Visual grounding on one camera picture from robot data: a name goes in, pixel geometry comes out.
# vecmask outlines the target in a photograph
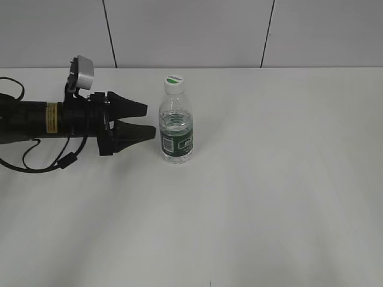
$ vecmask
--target robotic arm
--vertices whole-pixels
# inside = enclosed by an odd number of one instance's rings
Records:
[[[0,93],[0,144],[39,141],[41,138],[83,138],[76,152],[59,157],[45,169],[13,166],[0,158],[0,164],[26,173],[44,173],[64,169],[77,160],[88,137],[97,138],[100,155],[115,152],[142,141],[153,139],[156,128],[124,123],[119,119],[143,117],[147,105],[125,99],[109,91],[96,92],[86,98],[79,95],[80,89],[90,90],[94,79],[91,60],[78,56],[71,61],[71,68],[64,88],[64,101],[24,102],[24,95],[15,99]]]

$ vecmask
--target white wall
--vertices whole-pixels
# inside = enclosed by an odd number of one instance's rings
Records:
[[[264,66],[383,66],[382,0],[276,0]]]
[[[119,67],[259,67],[272,0],[107,0]]]
[[[2,0],[0,68],[114,67],[102,0]],[[105,0],[123,67],[259,67],[273,0]],[[382,0],[276,0],[264,67],[383,66]]]
[[[0,68],[68,67],[82,54],[114,66],[101,0],[2,0]]]

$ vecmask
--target black cable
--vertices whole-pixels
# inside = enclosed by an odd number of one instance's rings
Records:
[[[20,83],[19,81],[15,80],[15,79],[12,79],[12,78],[8,78],[8,77],[0,77],[0,80],[9,80],[9,81],[12,81],[16,84],[18,84],[21,88],[22,88],[22,93],[19,95],[19,97],[15,100],[22,100],[24,98],[24,94],[25,94],[25,88],[23,86],[22,83]]]
[[[23,157],[22,157],[22,160],[23,160],[23,164],[25,166],[26,169],[31,169],[29,166],[26,165],[25,163],[25,157],[29,154],[30,151],[32,151],[36,146],[38,146],[40,143],[41,143],[41,140],[40,139],[33,139],[33,141],[36,142],[35,145],[32,145],[30,148],[28,148],[24,154],[23,154]]]
[[[71,140],[71,134],[69,134],[68,137],[66,138],[66,142],[64,144],[64,147],[62,148],[61,152],[59,153],[59,155],[56,157],[56,159],[54,160],[54,162],[52,162],[52,164],[50,166],[54,166],[59,161],[62,154],[66,150],[66,147],[68,146],[70,140]]]
[[[61,152],[59,153],[59,155],[55,158],[55,160],[52,162],[52,164],[50,166],[54,166],[61,158],[62,154],[64,153],[64,151],[66,150],[66,147],[68,146],[69,144],[69,141],[71,139],[71,135],[69,134],[68,137],[66,138],[66,142],[64,144],[64,147],[61,149]],[[25,157],[29,154],[30,151],[32,151],[36,146],[38,146],[40,143],[41,143],[41,140],[40,139],[33,139],[33,141],[37,142],[35,145],[31,146],[30,148],[28,148],[24,154],[23,154],[23,157],[22,157],[22,160],[23,160],[23,164],[25,166],[26,169],[33,169],[31,167],[29,167],[26,163],[25,163]]]

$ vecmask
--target yellow label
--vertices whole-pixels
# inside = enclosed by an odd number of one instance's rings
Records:
[[[47,133],[58,133],[57,128],[57,103],[47,103],[45,110],[45,125]]]

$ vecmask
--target water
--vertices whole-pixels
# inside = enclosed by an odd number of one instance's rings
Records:
[[[193,130],[193,117],[189,112],[185,111],[167,111],[160,115],[160,130],[164,136],[172,137],[185,137]],[[186,155],[174,157],[162,151],[166,161],[170,163],[184,163],[192,155],[193,149]]]

